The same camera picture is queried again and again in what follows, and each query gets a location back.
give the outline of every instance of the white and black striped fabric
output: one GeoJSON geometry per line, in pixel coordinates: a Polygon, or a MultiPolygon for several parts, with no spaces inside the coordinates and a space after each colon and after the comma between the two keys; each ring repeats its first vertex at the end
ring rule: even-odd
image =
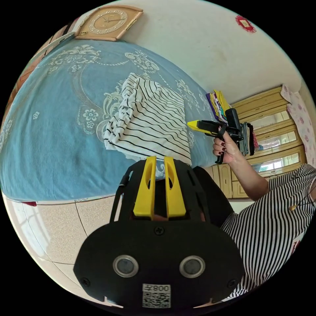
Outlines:
{"type": "Polygon", "coordinates": [[[227,218],[222,229],[239,248],[246,273],[224,301],[261,285],[286,263],[295,250],[294,241],[303,238],[315,213],[316,203],[310,204],[313,200],[308,194],[315,180],[316,169],[304,164],[271,179],[268,194],[227,218]],[[297,204],[294,211],[289,210],[297,204]]]}
{"type": "Polygon", "coordinates": [[[170,156],[191,165],[184,102],[177,93],[131,73],[122,97],[104,130],[106,149],[142,159],[170,156]]]}

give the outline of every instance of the screw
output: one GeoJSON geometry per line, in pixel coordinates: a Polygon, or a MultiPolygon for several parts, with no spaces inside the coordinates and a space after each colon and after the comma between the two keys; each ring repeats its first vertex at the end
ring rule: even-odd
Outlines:
{"type": "Polygon", "coordinates": [[[154,229],[154,233],[158,236],[163,235],[164,232],[165,232],[165,229],[161,226],[157,226],[154,229]]]}
{"type": "Polygon", "coordinates": [[[86,277],[83,277],[81,279],[81,283],[84,285],[84,286],[90,286],[90,281],[86,278],[86,277]]]}
{"type": "Polygon", "coordinates": [[[228,287],[228,288],[234,287],[235,284],[236,284],[236,280],[232,279],[232,280],[230,280],[230,281],[228,282],[227,287],[228,287]]]}

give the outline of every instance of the clock face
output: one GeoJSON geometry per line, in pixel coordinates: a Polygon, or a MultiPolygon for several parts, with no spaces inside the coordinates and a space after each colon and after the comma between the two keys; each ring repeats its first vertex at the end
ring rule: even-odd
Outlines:
{"type": "Polygon", "coordinates": [[[108,9],[94,16],[89,23],[89,30],[93,34],[111,33],[127,21],[127,13],[120,9],[108,9]]]}

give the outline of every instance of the bed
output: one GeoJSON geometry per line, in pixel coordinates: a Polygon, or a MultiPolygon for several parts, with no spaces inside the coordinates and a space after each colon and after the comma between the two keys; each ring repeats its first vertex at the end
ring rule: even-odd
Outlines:
{"type": "MultiPolygon", "coordinates": [[[[186,122],[215,121],[206,92],[163,57],[124,41],[70,37],[36,66],[12,103],[0,134],[2,192],[20,201],[113,195],[135,160],[106,150],[102,133],[132,72],[180,94],[186,122]]],[[[192,166],[214,165],[213,139],[187,134],[192,166]]],[[[161,162],[156,176],[164,176],[161,162]]]]}

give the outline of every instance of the woman's hand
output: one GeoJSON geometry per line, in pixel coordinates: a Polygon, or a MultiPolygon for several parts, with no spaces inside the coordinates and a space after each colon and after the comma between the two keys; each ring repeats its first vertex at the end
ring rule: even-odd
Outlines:
{"type": "Polygon", "coordinates": [[[223,138],[223,141],[219,138],[214,139],[213,154],[220,156],[224,152],[223,163],[229,164],[240,154],[240,151],[237,144],[231,139],[227,132],[224,133],[223,138]]]}

